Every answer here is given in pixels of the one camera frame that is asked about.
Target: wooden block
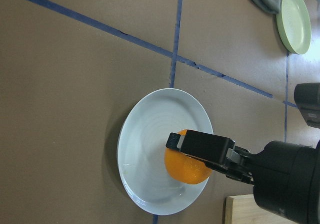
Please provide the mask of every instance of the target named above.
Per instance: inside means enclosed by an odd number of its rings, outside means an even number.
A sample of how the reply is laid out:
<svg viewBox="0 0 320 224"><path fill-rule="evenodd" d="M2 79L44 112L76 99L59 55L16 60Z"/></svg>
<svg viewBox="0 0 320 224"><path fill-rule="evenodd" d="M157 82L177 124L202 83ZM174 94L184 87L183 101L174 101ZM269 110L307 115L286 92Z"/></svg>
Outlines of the wooden block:
<svg viewBox="0 0 320 224"><path fill-rule="evenodd" d="M281 216L261 209L253 197L254 195L236 195L227 197L225 204L224 224L293 224Z"/></svg>

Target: green plate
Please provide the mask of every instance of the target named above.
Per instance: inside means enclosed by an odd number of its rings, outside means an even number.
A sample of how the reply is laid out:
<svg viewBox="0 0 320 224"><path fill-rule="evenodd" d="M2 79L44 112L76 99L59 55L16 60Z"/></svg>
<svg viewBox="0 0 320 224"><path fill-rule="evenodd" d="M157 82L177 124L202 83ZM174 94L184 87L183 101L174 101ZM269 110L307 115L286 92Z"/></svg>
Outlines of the green plate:
<svg viewBox="0 0 320 224"><path fill-rule="evenodd" d="M276 20L284 46L292 53L305 54L311 42L311 25L304 0L282 0Z"/></svg>

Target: white plate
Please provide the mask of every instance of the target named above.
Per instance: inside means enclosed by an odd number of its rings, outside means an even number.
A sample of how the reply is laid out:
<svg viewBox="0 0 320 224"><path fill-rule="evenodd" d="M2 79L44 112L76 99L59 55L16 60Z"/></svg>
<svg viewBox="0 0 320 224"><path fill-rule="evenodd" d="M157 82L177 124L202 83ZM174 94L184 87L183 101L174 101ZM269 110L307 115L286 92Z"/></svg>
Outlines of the white plate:
<svg viewBox="0 0 320 224"><path fill-rule="evenodd" d="M188 207L207 180L190 185L172 179L164 164L171 132L192 129L213 134L202 105L178 89L154 91L131 110L118 139L117 161L131 199L152 214L169 215Z"/></svg>

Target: orange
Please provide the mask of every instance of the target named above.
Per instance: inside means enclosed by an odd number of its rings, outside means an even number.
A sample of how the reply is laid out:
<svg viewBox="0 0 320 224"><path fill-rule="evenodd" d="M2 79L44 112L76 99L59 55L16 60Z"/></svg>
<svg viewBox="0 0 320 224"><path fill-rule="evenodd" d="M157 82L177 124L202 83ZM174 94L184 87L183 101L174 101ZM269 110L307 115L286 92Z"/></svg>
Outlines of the orange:
<svg viewBox="0 0 320 224"><path fill-rule="evenodd" d="M187 130L178 132L186 135ZM169 175L187 184L198 184L207 179L212 170L199 160L189 157L179 151L166 148L164 152L165 168Z"/></svg>

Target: blue tape line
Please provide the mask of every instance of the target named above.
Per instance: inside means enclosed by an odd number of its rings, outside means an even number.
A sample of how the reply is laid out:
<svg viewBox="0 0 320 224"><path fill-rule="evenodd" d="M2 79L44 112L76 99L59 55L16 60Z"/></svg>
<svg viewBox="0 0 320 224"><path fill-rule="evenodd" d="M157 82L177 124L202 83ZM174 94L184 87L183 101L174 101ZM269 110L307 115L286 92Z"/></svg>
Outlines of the blue tape line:
<svg viewBox="0 0 320 224"><path fill-rule="evenodd" d="M266 96L268 98L271 98L271 99L273 98L272 94L270 94L270 93L268 93L266 91L263 91L261 89L258 89L258 88L254 87L252 85L248 85L248 84L246 84L246 83L244 83L244 82L242 82L240 80L234 79L234 78L232 78L230 76L225 75L225 76L222 76L221 78L223 78L223 79L225 79L225 80L227 80L227 81L229 81L231 83L234 83L236 85L239 85L241 87L244 87L244 88L246 88L248 90L254 91L254 92L258 93L258 94L264 95L264 96Z"/></svg>
<svg viewBox="0 0 320 224"><path fill-rule="evenodd" d="M141 39L139 39L137 37L134 37L132 35L128 35L126 33L123 33L120 30L117 30L117 29L115 29L115 28L113 28L111 26L103 24L103 23L101 23L101 22L99 22L97 20L89 18L89 17L87 17L85 15L82 15L82 14L80 14L78 12L75 12L75 11L72 11L70 9L67 9L67 8L65 8L65 7L63 7L61 5L58 5L58 4L54 3L54 2L51 2L49 0L27 0L27 1L30 1L30 2L32 2L34 4L37 4L37 5L40 5L42 7L47 8L47 9L50 9L52 11L55 11L55 12L57 12L59 14L68 16L68 17L70 17L70 18L72 18L74 20L78 20L78 21L80 21L80 22L82 22L84 24L90 25L90 26L92 26L92 27L94 27L96 29L102 30L104 32L107 32L109 34L117 36L117 37L119 37L121 39L124 39L124 40L127 40L129 42L132 42L132 43L134 43L136 45L139 45L141 47L144 47L144 48L146 48L148 50L152 50L152 51L157 52L157 53L159 53L161 55L164 55L164 56L167 56L169 58L172 58L172 53L170 51L168 51L168 50L165 50L165 49L163 49L163 48L161 48L159 46L156 46L156 45L153 45L151 43L148 43L148 42L146 42L144 40L141 40Z"/></svg>
<svg viewBox="0 0 320 224"><path fill-rule="evenodd" d="M158 224L158 215L154 214L152 218L152 224Z"/></svg>
<svg viewBox="0 0 320 224"><path fill-rule="evenodd" d="M216 71L216 70L213 70L213 69L211 69L211 68L208 68L208 67L206 67L206 66L204 66L204 65L198 65L198 64L196 64L194 61L189 60L189 59L187 59L187 58L184 58L184 57L182 57L182 56L178 56L178 57L177 57L177 60L180 61L180 62L182 62L182 63L185 63L185 64L187 64L187 65L189 65L189 66L191 66L191 67L194 67L194 68L196 68L196 69L205 71L205 72L207 72L207 73L209 73L209 74L215 75L215 76L217 76L217 77L219 77L219 78L222 78L222 79L224 79L224 80L227 80L227 81L229 81L229 82L231 82L231 83L234 83L234 84L236 84L236 85L239 85L239 86L241 86L241 87L244 87L244 88L246 88L246 89L248 89L248 90L251 90L251 91L254 91L254 92L258 93L258 94L264 95L264 96L266 96L266 97L268 97L268 98L271 98L271 99L273 98L273 95L270 94L270 93L268 93L268 92L266 92L266 91L263 91L263 90L261 90L261 89L258 89L258 88L254 87L254 86L252 86L252 85L246 84L245 82L242 82L242 81L240 81L240 80L237 80L237 79L235 79L235 78L232 78L232 77L230 77L230 76L228 76L228 75L224 75L223 73L221 73L221 72L219 72L219 71Z"/></svg>
<svg viewBox="0 0 320 224"><path fill-rule="evenodd" d="M187 59L185 57L182 57L180 55L178 55L176 59L177 59L177 61L179 61L181 63L184 63L184 64L187 64L187 65L189 65L191 67L196 67L197 66L195 61L189 60L189 59Z"/></svg>
<svg viewBox="0 0 320 224"><path fill-rule="evenodd" d="M285 126L284 126L284 131L285 131L285 132L284 132L284 133L285 133L285 134L284 134L284 135L285 135L285 136L284 136L284 137L285 137L284 142L287 142L287 139L286 139L286 137L287 137L287 136L286 136L286 135L287 135L286 133L287 133L287 132L286 132L286 131L287 131L287 119L288 119L288 82L289 82L289 73L288 73L288 72L289 72L289 71L288 71L288 66L289 66L288 63L289 63L289 61L288 61L288 59L289 59L289 51L286 52L286 61L285 61L285 70L286 70L286 71L285 71L285 72L286 72L286 73L285 73L285 83L286 83L286 84L285 84L285 85L286 85L286 86L285 86L285 96L286 96L285 98L286 98L286 99L285 99L285 101L284 101L284 107L285 107L285 108L284 108L284 109L285 109L285 110L284 110L284 111L285 111L285 113L284 113L284 120L285 120L285 121L284 121L284 122L285 122L285 123L284 123L284 124L285 124Z"/></svg>
<svg viewBox="0 0 320 224"><path fill-rule="evenodd" d="M180 21L181 21L181 12L182 12L182 1L178 0L178 6L176 10L176 24L175 24L175 35L174 35L174 48L172 52L172 62L171 62L171 71L170 71L170 88L174 87L175 76L176 76L176 65L177 65L177 55L179 48L179 36L180 36Z"/></svg>
<svg viewBox="0 0 320 224"><path fill-rule="evenodd" d="M283 101L284 104L287 104L288 106L294 107L298 109L298 106L294 103L291 103L290 101Z"/></svg>

